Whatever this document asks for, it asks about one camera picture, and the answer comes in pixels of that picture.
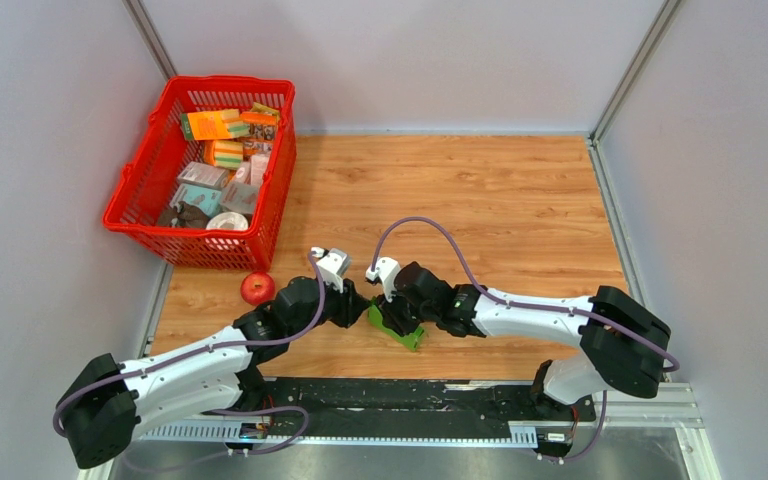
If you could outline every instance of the colorful package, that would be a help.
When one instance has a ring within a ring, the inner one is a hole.
[[[275,133],[278,131],[278,118],[274,115],[243,112],[240,115],[240,120],[249,125],[249,139],[260,142],[275,141]]]
[[[243,162],[243,144],[233,140],[210,140],[204,144],[204,163],[236,170]]]
[[[251,108],[250,111],[255,112],[255,113],[266,113],[266,114],[272,115],[272,116],[274,116],[275,118],[278,118],[278,119],[281,118],[281,112],[280,111],[278,111],[277,109],[272,108],[272,107],[267,107],[266,105],[264,105],[262,103],[254,102],[254,104],[252,105],[252,108]]]
[[[248,135],[249,128],[236,108],[181,114],[181,131],[189,141],[238,138]]]

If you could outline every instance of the green object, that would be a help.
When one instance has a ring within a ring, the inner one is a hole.
[[[196,138],[193,136],[193,127],[190,125],[190,118],[187,117],[186,113],[181,114],[181,131],[184,133],[184,138],[187,139],[187,141],[195,141]]]
[[[414,330],[413,333],[405,335],[404,337],[399,336],[398,333],[385,327],[384,317],[381,315],[381,311],[378,310],[378,307],[376,307],[374,303],[369,305],[369,309],[366,311],[366,314],[369,318],[369,323],[371,323],[372,326],[381,330],[387,335],[390,335],[394,340],[404,345],[405,348],[411,352],[415,352],[416,349],[419,348],[419,344],[422,343],[422,339],[425,338],[425,329],[422,328],[422,326],[416,327],[416,330]]]

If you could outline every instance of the floor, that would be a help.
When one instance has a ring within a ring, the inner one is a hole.
[[[311,246],[352,255],[358,290],[381,232],[425,215],[442,223],[476,277],[511,293],[591,294],[626,288],[593,168],[580,137],[315,136],[298,138],[298,159],[270,274],[279,286],[312,276]],[[413,260],[450,284],[466,276],[431,227],[406,224],[382,255]],[[176,268],[152,354],[208,336],[251,307],[246,272]],[[522,380],[543,361],[575,350],[531,338],[455,338],[427,325],[413,353],[370,326],[331,324],[294,342],[260,369],[272,376]]]

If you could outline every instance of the small box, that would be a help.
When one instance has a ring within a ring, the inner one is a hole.
[[[214,217],[221,211],[219,207],[219,197],[221,196],[222,192],[219,190],[182,183],[169,205],[174,207],[178,205],[178,202],[187,202],[199,207],[208,217]]]
[[[190,162],[178,175],[179,183],[220,190],[228,181],[228,170],[199,162]]]
[[[231,177],[232,182],[236,183],[249,183],[249,177],[251,176],[251,163],[243,162],[240,164],[240,168]]]
[[[259,193],[259,186],[230,182],[222,189],[219,205],[223,210],[229,212],[252,215],[254,214],[254,208],[257,206],[257,196]]]
[[[270,154],[268,153],[256,153],[252,155],[251,158],[251,180],[249,183],[252,185],[255,185],[257,187],[260,187],[263,185],[263,175],[266,173],[266,168],[269,166],[269,157]]]

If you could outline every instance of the green toy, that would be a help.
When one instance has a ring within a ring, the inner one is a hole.
[[[381,311],[378,310],[378,307],[375,306],[374,302],[369,305],[367,315],[369,317],[369,323],[371,323],[375,328],[393,337],[394,340],[404,345],[411,352],[415,352],[416,349],[419,348],[419,344],[422,342],[422,339],[425,338],[425,329],[421,326],[416,327],[416,330],[413,333],[405,335],[404,337],[400,337],[398,333],[385,327],[384,317],[381,315]]]

